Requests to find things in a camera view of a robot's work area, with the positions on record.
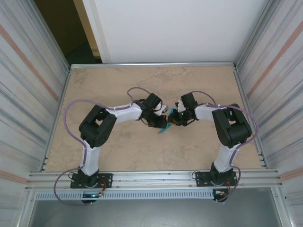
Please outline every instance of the beige work surface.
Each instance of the beige work surface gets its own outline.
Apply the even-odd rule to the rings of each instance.
[[[76,99],[90,99],[108,106],[130,102],[130,87],[143,87],[158,95],[169,109],[181,95],[193,90],[209,93],[218,104],[238,103],[243,107],[231,67],[99,68],[73,69],[55,131],[47,172],[78,167],[82,145],[64,129],[63,112]],[[146,98],[141,90],[131,91],[134,99]],[[195,93],[198,103],[211,102]],[[70,130],[80,136],[79,124],[93,105],[76,103],[67,113]],[[171,126],[164,133],[141,121],[116,125],[102,146],[100,171],[160,171],[210,169],[219,152],[220,142],[213,122],[198,121],[187,127]],[[241,148],[235,160],[240,168],[260,168],[254,143]]]

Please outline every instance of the aluminum frame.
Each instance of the aluminum frame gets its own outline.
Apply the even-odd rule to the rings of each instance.
[[[201,67],[201,66],[234,66],[231,61],[208,61],[208,62],[168,62],[168,63],[104,63],[104,64],[73,64],[72,69],[92,68],[130,68],[130,67]]]
[[[51,150],[53,137],[55,135],[55,131],[56,131],[56,128],[57,128],[60,112],[61,112],[62,105],[63,105],[63,100],[64,100],[65,93],[66,93],[66,90],[67,90],[68,82],[70,81],[70,77],[71,77],[71,70],[70,70],[70,72],[68,73],[68,75],[65,79],[65,83],[64,83],[64,86],[63,86],[63,91],[62,91],[62,94],[60,96],[60,101],[59,101],[57,112],[56,112],[56,115],[55,115],[55,120],[53,122],[53,127],[51,129],[50,134],[49,134],[48,142],[47,142],[47,145],[46,145],[45,156],[44,156],[44,159],[40,163],[40,171],[44,170],[44,168],[45,168],[44,165],[46,165],[47,158],[48,158],[49,152]]]
[[[245,109],[250,112],[250,107],[246,99],[242,84],[237,70],[232,62],[181,62],[181,63],[129,63],[129,64],[94,64],[94,65],[72,65],[72,69],[79,68],[127,68],[127,67],[201,67],[201,66],[232,66],[235,79],[239,88],[239,92],[245,106]],[[56,114],[54,127],[52,129],[49,144],[47,146],[47,154],[53,140],[54,131],[57,125],[59,113],[61,111],[62,102],[65,96],[66,88],[70,78],[70,73],[64,85],[61,101]],[[256,147],[262,166],[266,166],[266,156],[263,155],[263,145],[260,138],[256,139]],[[112,172],[114,174],[113,188],[110,191],[132,191],[132,190],[197,190],[196,182],[191,178],[191,171],[147,171],[147,172]],[[31,173],[28,184],[26,186],[25,198],[23,200],[23,208],[19,212],[19,217],[16,219],[16,226],[28,226],[31,213],[33,212],[36,195],[39,192],[49,192],[53,190],[53,184],[60,173]],[[276,208],[281,219],[283,227],[294,227],[291,212],[282,193],[282,183],[280,181],[277,170],[275,169],[243,169],[242,178],[239,188],[263,188],[270,187],[273,193],[273,198],[276,203]],[[202,189],[215,189],[216,187],[205,187]],[[64,175],[57,184],[57,191],[71,191],[70,179]]]

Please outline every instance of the corrugated metal wall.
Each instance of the corrugated metal wall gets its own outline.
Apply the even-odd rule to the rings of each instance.
[[[268,164],[278,169],[299,226],[303,226],[302,31],[303,1],[279,1],[239,64]]]
[[[0,226],[39,171],[68,65],[29,0],[0,1]]]

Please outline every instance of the purple cable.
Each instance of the purple cable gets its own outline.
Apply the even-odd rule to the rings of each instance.
[[[208,97],[210,97],[210,99],[214,102],[214,105],[216,105],[216,101],[213,99],[213,97],[211,97],[209,94],[207,94],[206,92],[204,91],[191,91],[190,93],[202,93]]]
[[[206,105],[206,106],[207,107],[213,107],[213,108],[231,108],[231,109],[239,110],[239,111],[245,113],[247,116],[249,116],[254,121],[254,123],[256,125],[256,133],[253,135],[253,137],[251,137],[248,141],[246,141],[246,142],[240,144],[239,146],[237,146],[236,149],[235,149],[235,151],[233,152],[233,154],[231,156],[231,159],[229,160],[229,164],[239,171],[239,177],[238,177],[238,181],[237,181],[236,185],[231,190],[231,192],[229,194],[227,194],[226,196],[224,196],[222,199],[219,199],[217,201],[217,202],[221,202],[221,201],[227,199],[236,190],[236,188],[237,188],[237,186],[239,184],[240,178],[241,178],[241,170],[240,170],[240,168],[237,167],[237,166],[234,166],[232,164],[233,158],[235,157],[235,155],[238,152],[238,150],[240,149],[240,147],[243,147],[245,144],[248,144],[248,143],[252,142],[257,137],[257,135],[259,133],[259,125],[258,125],[258,122],[257,122],[256,118],[254,118],[249,112],[247,112],[246,110],[243,110],[241,108],[238,108],[236,106],[232,106],[232,105],[220,105],[220,106],[218,106],[218,105]]]
[[[60,201],[61,203],[67,205],[67,206],[72,206],[72,207],[82,207],[82,206],[87,206],[87,205],[90,205],[90,203],[86,203],[86,204],[77,204],[77,203],[70,203],[70,202],[65,202],[63,200],[61,200],[56,192],[56,186],[57,186],[57,183],[60,179],[60,177],[62,177],[64,174],[68,173],[68,172],[72,172],[72,171],[75,171],[75,170],[81,170],[84,165],[85,165],[85,162],[86,162],[86,156],[87,156],[87,147],[85,145],[85,143],[80,140],[79,138],[77,138],[71,131],[70,129],[68,128],[67,126],[67,123],[66,123],[66,114],[67,114],[67,111],[68,109],[70,108],[71,105],[75,104],[75,103],[79,103],[79,102],[85,102],[85,103],[92,103],[94,105],[98,105],[102,108],[105,108],[107,110],[125,110],[125,109],[128,109],[130,108],[133,104],[134,104],[134,99],[133,97],[129,94],[129,92],[133,89],[141,89],[145,92],[147,92],[149,95],[151,94],[148,90],[142,88],[142,87],[132,87],[130,89],[128,89],[128,91],[126,92],[127,95],[131,98],[131,103],[129,105],[126,105],[124,107],[120,107],[120,108],[112,108],[112,107],[108,107],[108,106],[105,106],[105,105],[102,105],[100,103],[97,103],[95,101],[91,101],[91,100],[88,100],[88,99],[78,99],[78,100],[75,100],[75,101],[72,101],[71,103],[69,103],[64,111],[64,114],[63,114],[63,123],[64,123],[64,127],[66,129],[66,131],[68,132],[68,134],[73,137],[75,140],[77,140],[79,143],[81,143],[83,146],[84,146],[84,157],[83,157],[83,163],[82,163],[82,166],[78,167],[78,168],[73,168],[73,169],[69,169],[69,170],[66,170],[65,172],[61,173],[58,178],[56,179],[55,181],[55,184],[53,185],[53,192],[55,194],[55,197],[57,198],[58,201]]]

